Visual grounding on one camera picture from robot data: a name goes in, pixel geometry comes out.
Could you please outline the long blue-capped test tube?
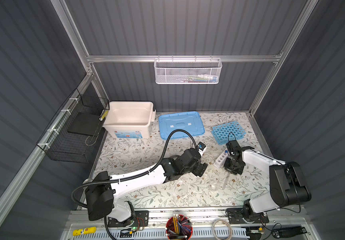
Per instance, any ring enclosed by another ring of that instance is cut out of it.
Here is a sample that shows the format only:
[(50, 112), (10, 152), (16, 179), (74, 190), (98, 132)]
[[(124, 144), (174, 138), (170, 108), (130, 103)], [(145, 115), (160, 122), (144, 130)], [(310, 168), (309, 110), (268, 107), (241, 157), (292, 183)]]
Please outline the long blue-capped test tube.
[(230, 173), (227, 172), (227, 175), (226, 175), (226, 177), (225, 177), (225, 179), (224, 179), (224, 182), (223, 182), (223, 185), (222, 185), (222, 189), (223, 189), (223, 190), (225, 190), (225, 188), (226, 188), (226, 185), (227, 185), (227, 183), (228, 183), (229, 177), (230, 177)]

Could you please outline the white test tube rack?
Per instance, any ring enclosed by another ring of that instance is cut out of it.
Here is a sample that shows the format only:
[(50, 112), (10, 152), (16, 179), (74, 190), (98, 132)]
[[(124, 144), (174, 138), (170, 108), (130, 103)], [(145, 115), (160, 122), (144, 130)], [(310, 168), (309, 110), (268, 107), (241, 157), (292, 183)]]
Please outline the white test tube rack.
[(214, 167), (219, 169), (219, 168), (222, 168), (224, 166), (224, 163), (226, 162), (226, 160), (229, 158), (229, 155), (227, 156), (224, 156), (223, 153), (224, 151), (217, 157), (217, 159), (215, 160), (214, 162)]

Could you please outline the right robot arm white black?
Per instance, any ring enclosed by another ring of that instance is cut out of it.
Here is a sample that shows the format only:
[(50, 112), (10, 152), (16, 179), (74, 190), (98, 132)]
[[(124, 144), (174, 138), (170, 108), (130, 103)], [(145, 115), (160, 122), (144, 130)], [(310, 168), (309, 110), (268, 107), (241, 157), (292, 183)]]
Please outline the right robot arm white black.
[(240, 146), (236, 140), (229, 141), (226, 148), (228, 159), (223, 166), (227, 172), (241, 175), (246, 165), (252, 165), (269, 176), (269, 192), (243, 203), (239, 215), (246, 223), (254, 223), (268, 211), (311, 200), (311, 192), (298, 163), (271, 158), (253, 147)]

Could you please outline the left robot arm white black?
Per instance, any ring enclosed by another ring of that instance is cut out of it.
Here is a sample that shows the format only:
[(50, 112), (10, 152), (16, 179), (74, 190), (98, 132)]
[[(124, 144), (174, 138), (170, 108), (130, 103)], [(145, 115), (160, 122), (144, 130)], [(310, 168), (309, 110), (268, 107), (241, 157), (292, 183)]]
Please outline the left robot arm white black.
[(121, 179), (114, 179), (108, 172), (101, 172), (83, 186), (88, 219), (97, 221), (110, 217), (122, 223), (133, 219), (133, 206), (129, 201), (123, 201), (122, 196), (145, 187), (177, 181), (189, 173), (202, 177), (207, 167), (208, 164), (201, 161), (199, 150), (190, 148), (180, 156), (162, 158), (158, 164), (144, 172), (125, 174)]

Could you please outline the clear petri dish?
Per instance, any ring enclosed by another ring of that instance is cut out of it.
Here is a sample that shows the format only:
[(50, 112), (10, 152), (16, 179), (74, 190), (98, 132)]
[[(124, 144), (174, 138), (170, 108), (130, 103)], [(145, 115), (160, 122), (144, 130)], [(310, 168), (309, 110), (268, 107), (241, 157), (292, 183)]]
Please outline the clear petri dish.
[(177, 197), (183, 198), (189, 192), (189, 185), (185, 181), (175, 181), (172, 189)]

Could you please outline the blue test tube rack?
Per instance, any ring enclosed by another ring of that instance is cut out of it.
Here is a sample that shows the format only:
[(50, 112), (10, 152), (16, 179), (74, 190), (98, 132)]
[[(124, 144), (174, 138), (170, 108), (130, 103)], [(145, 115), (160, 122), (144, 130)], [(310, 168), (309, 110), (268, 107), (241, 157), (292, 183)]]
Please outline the blue test tube rack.
[(225, 145), (230, 140), (241, 140), (246, 134), (237, 121), (212, 127), (211, 133), (219, 145)]

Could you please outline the blue plastic bin lid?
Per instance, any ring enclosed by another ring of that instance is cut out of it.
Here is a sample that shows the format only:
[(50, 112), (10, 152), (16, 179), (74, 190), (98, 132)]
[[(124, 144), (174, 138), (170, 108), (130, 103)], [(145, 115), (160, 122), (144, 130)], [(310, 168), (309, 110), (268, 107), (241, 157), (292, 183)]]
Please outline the blue plastic bin lid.
[(185, 130), (191, 136), (201, 136), (205, 128), (198, 112), (182, 112), (158, 117), (160, 137), (167, 140), (169, 134), (177, 129)]

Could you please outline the red pencil cup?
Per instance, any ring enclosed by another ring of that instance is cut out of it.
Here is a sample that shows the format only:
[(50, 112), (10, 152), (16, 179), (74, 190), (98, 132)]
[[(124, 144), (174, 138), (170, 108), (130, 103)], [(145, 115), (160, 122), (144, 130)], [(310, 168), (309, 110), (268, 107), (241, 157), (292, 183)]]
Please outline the red pencil cup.
[(181, 214), (174, 214), (166, 223), (165, 235), (168, 240), (190, 240), (193, 236), (190, 218)]

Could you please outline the white plastic storage bin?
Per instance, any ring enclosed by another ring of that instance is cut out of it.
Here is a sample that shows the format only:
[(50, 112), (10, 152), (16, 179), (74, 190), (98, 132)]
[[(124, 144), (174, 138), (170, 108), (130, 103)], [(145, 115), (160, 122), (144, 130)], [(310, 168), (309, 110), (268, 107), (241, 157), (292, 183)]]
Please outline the white plastic storage bin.
[(156, 111), (152, 102), (109, 103), (103, 127), (117, 139), (148, 139)]

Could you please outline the black device on shelf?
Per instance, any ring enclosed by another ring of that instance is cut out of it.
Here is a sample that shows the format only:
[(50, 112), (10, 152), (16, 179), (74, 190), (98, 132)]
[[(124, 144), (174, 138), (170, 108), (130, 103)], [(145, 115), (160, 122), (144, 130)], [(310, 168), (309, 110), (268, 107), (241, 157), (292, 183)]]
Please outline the black device on shelf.
[(305, 227), (302, 226), (292, 226), (292, 227), (285, 227), (278, 230), (273, 230), (271, 235), (276, 239), (281, 238), (292, 238), (298, 235), (306, 234), (307, 230)]

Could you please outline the yellow marker bottle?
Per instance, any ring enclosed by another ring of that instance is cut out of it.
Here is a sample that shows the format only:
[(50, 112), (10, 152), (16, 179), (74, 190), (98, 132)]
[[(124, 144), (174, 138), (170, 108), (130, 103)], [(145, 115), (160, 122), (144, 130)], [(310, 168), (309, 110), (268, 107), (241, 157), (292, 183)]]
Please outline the yellow marker bottle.
[(74, 230), (72, 232), (72, 235), (80, 236), (80, 235), (94, 234), (95, 232), (96, 232), (96, 227), (90, 227), (90, 228)]

